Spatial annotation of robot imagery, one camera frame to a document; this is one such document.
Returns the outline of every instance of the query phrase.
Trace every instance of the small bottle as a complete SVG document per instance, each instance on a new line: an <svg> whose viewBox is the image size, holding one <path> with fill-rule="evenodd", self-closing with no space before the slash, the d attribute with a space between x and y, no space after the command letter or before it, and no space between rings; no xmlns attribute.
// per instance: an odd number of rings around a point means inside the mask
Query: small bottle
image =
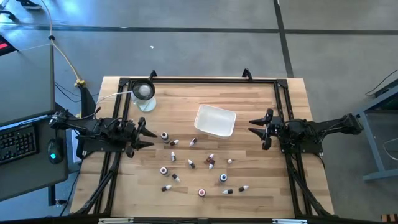
<svg viewBox="0 0 398 224"><path fill-rule="evenodd" d="M220 181L220 183L226 182L226 179L228 179L228 177L226 176L226 174L221 174L220 177L218 178L218 180Z"/></svg>
<svg viewBox="0 0 398 224"><path fill-rule="evenodd" d="M172 188L171 185L166 185L164 187L162 187L162 191L165 192L166 190L170 190Z"/></svg>
<svg viewBox="0 0 398 224"><path fill-rule="evenodd" d="M211 161L210 162L210 165L209 165L209 169L212 169L213 167L214 167L214 163L215 163L216 161Z"/></svg>
<svg viewBox="0 0 398 224"><path fill-rule="evenodd" d="M192 141L189 143L189 147L193 146L198 140L193 138Z"/></svg>
<svg viewBox="0 0 398 224"><path fill-rule="evenodd" d="M245 185L245 186L240 187L238 190L239 190L239 192L242 192L244 190L247 190L248 188L249 188L249 186Z"/></svg>
<svg viewBox="0 0 398 224"><path fill-rule="evenodd" d="M160 137L162 138L163 142L168 144L170 142L169 135L166 132L163 132Z"/></svg>
<svg viewBox="0 0 398 224"><path fill-rule="evenodd" d="M175 153L174 152L172 152L172 161L173 162L175 161Z"/></svg>
<svg viewBox="0 0 398 224"><path fill-rule="evenodd" d="M210 155L206 158L205 163L206 163L206 164L211 163L211 161L213 160L213 158L214 158L214 154L210 154Z"/></svg>
<svg viewBox="0 0 398 224"><path fill-rule="evenodd" d="M170 142L170 145L171 145L171 146L174 146L174 145L178 144L179 141L180 141L180 140L174 140L174 141Z"/></svg>
<svg viewBox="0 0 398 224"><path fill-rule="evenodd" d="M160 168L160 173L162 175L164 175L165 177L168 177L170 175L170 172L169 172L168 168L166 168L166 167Z"/></svg>
<svg viewBox="0 0 398 224"><path fill-rule="evenodd" d="M234 191L232 190L232 189L228 189L228 190L224 190L223 191L223 194L231 194L231 193L233 193Z"/></svg>
<svg viewBox="0 0 398 224"><path fill-rule="evenodd" d="M192 169L194 169L196 166L195 166L195 164L192 162L192 160L188 160L188 164L189 164L189 166L192 168Z"/></svg>
<svg viewBox="0 0 398 224"><path fill-rule="evenodd" d="M173 174L172 177L173 177L173 179L174 179L175 181L181 182L180 178L179 178L176 174Z"/></svg>
<svg viewBox="0 0 398 224"><path fill-rule="evenodd" d="M201 197L204 197L206 195L206 190L205 189L199 189L198 190L198 195Z"/></svg>

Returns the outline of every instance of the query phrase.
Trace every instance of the keyboard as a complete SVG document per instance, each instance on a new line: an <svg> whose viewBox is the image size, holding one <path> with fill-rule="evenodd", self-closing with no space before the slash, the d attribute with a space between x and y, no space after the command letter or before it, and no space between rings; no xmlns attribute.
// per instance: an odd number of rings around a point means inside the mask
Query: keyboard
<svg viewBox="0 0 398 224"><path fill-rule="evenodd" d="M0 165L38 152L33 124L0 131Z"/></svg>

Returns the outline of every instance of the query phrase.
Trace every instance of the concrete floor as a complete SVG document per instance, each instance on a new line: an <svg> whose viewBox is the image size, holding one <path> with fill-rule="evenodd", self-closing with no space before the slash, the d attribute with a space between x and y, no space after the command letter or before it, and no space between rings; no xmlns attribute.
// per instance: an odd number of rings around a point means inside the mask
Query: concrete floor
<svg viewBox="0 0 398 224"><path fill-rule="evenodd" d="M54 24L65 26L278 28L272 0L45 2ZM396 1L279 2L286 29L398 29ZM44 11L25 11L13 0L7 8L23 23L48 24ZM1 24L10 24L10 20L0 15L0 34L19 49L48 43L48 31L2 30ZM237 77L248 67L255 77L287 76L279 34L58 31L54 35L92 94L99 91L104 75L148 75L153 69L164 76ZM294 77L305 79L314 120L339 118L369 101L364 93L397 69L397 41L397 35L288 34ZM59 54L55 56L55 71L57 82L77 92L72 71ZM59 92L56 98L72 112L79 111L79 104ZM363 134L331 135L323 147L337 215L379 220L383 213L397 213L398 178L362 181L364 174L376 171ZM57 185L59 198L67 197L74 178L72 174ZM38 190L0 202L0 220L59 215L62 208L48 207L46 201L47 191Z"/></svg>

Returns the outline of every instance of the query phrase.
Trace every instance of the wooden tabletop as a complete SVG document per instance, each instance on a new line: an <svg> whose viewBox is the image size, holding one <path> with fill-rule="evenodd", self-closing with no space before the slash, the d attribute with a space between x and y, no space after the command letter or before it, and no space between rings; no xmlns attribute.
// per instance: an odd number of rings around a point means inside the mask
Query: wooden tabletop
<svg viewBox="0 0 398 224"><path fill-rule="evenodd" d="M104 77L99 99L116 93L120 77ZM311 120L304 81L288 79L294 116ZM144 116L147 129L158 138L146 138L155 146L136 152L130 159L123 154L116 184L112 216L124 217L212 217L212 218L290 218L294 216L289 180L284 155L279 143L272 139L268 151L261 149L262 142L248 128L251 119L265 115L267 108L274 109L277 116L274 87L269 84L200 84L156 83L157 106L150 113L143 113L131 103L129 119L137 121ZM98 104L101 111L97 117L112 117L114 101L110 97ZM122 115L125 96L122 97L119 115ZM211 105L236 113L233 134L228 139L218 139L200 134L193 122L200 105ZM163 144L161 132L167 132L180 142L176 146ZM193 147L193 138L198 141ZM174 152L177 160L170 160ZM204 160L214 154L215 168L209 170ZM88 200L98 185L104 153L96 152L86 158L81 167L71 212L77 211ZM196 169L190 169L191 159ZM319 158L303 155L308 187L324 206L333 213L325 171ZM159 173L161 167L176 173L181 182ZM221 174L227 174L224 184L218 182ZM169 191L161 187L172 185ZM249 189L238 192L248 185ZM206 190L205 197L198 196L198 189ZM233 189L234 193L221 192ZM303 210L302 194L298 191Z"/></svg>

